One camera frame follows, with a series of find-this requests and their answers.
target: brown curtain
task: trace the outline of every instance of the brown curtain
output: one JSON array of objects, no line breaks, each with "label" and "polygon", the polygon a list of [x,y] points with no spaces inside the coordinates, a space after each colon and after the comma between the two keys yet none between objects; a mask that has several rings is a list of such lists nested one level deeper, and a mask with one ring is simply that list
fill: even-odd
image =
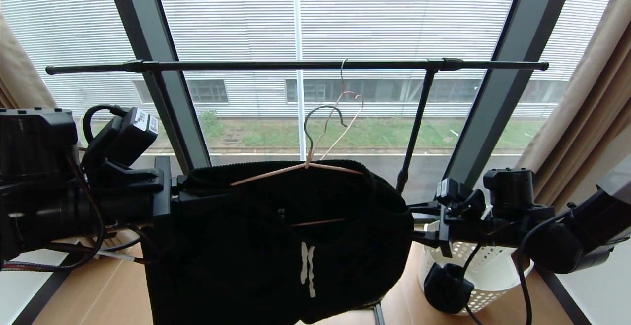
[{"label": "brown curtain", "polygon": [[56,107],[29,56],[0,12],[0,106]]},{"label": "brown curtain", "polygon": [[561,208],[631,121],[630,22],[631,0],[609,0],[565,97],[519,159],[539,204]]}]

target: building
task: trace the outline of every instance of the building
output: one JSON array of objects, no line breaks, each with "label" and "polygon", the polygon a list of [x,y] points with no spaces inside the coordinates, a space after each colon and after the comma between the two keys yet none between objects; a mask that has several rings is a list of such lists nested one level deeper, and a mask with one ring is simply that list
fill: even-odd
[{"label": "building", "polygon": [[[2,14],[58,105],[78,114],[99,103],[155,111],[142,76],[47,76],[46,65],[119,63],[134,58],[113,0],[1,0]],[[162,0],[181,60],[489,60],[512,0]],[[514,116],[545,118],[568,81],[607,0],[566,0],[542,60]],[[466,116],[484,71],[437,75],[426,116]],[[297,75],[186,72],[198,113],[295,117]],[[423,71],[353,71],[363,116],[413,116]],[[304,73],[306,109],[334,100],[338,71]]]}]

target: bush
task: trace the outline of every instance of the bush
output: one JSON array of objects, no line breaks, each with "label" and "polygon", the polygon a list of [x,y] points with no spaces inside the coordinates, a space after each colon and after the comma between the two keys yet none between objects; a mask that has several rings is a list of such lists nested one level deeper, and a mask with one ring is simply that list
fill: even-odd
[{"label": "bush", "polygon": [[207,138],[217,138],[223,135],[225,126],[221,120],[217,118],[217,112],[214,110],[205,111],[199,116],[199,125]]}]

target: clothes rack horizontal bar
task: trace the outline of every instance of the clothes rack horizontal bar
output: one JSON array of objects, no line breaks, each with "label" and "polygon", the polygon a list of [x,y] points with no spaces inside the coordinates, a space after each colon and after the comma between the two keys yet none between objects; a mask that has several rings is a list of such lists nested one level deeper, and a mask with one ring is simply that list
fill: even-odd
[{"label": "clothes rack horizontal bar", "polygon": [[[203,62],[175,61],[157,62],[131,60],[123,64],[47,66],[46,73],[82,72],[155,72],[155,71],[258,71],[258,70],[339,70],[341,61],[283,61],[283,62]],[[437,71],[456,71],[460,69],[519,69],[541,70],[548,68],[547,62],[510,62],[510,61],[469,61],[457,58],[415,61],[354,61],[346,60],[345,70],[414,70],[434,69]]]}]

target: baseboard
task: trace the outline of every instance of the baseboard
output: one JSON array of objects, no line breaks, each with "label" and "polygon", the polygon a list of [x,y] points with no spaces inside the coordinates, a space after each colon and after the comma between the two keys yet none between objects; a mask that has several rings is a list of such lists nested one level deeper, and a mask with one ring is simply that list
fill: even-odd
[{"label": "baseboard", "polygon": [[[69,253],[61,262],[60,266],[69,266],[80,260],[81,257],[83,257],[83,255],[80,253]],[[70,275],[70,271],[53,272],[33,298],[31,298],[27,306],[22,309],[20,315],[13,321],[13,325],[31,325],[68,275]]]},{"label": "baseboard", "polygon": [[581,311],[579,305],[574,302],[574,299],[570,293],[567,292],[565,287],[563,287],[563,284],[559,281],[557,276],[554,273],[546,271],[538,266],[535,266],[535,269],[541,278],[543,278],[543,281],[548,285],[552,294],[554,294],[557,298],[561,307],[563,307],[567,315],[570,316],[570,320],[572,320],[575,325],[591,325],[590,320],[585,316],[583,311]]}]

